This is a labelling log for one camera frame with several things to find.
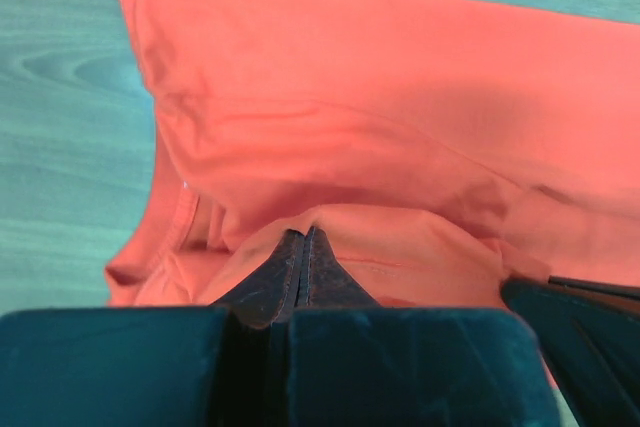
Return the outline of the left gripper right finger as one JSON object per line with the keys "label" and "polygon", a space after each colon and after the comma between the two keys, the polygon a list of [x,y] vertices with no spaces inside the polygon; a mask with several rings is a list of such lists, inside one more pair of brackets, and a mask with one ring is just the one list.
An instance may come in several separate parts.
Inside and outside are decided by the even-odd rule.
{"label": "left gripper right finger", "polygon": [[313,226],[304,238],[298,306],[375,308],[378,302],[343,268],[326,233]]}

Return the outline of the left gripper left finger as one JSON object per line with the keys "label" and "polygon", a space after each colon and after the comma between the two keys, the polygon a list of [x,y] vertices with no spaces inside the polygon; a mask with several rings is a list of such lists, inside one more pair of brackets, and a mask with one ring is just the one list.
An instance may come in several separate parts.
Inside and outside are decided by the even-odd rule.
{"label": "left gripper left finger", "polygon": [[267,260],[213,306],[228,307],[254,329],[286,321],[297,302],[304,247],[305,236],[287,230]]}

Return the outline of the orange t-shirt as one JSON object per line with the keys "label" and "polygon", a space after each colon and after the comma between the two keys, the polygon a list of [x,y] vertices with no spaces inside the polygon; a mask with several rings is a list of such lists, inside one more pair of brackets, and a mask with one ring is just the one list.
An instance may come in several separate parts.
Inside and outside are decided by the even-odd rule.
{"label": "orange t-shirt", "polygon": [[154,99],[112,306],[210,304],[324,230],[386,306],[639,282],[639,29],[476,0],[120,0]]}

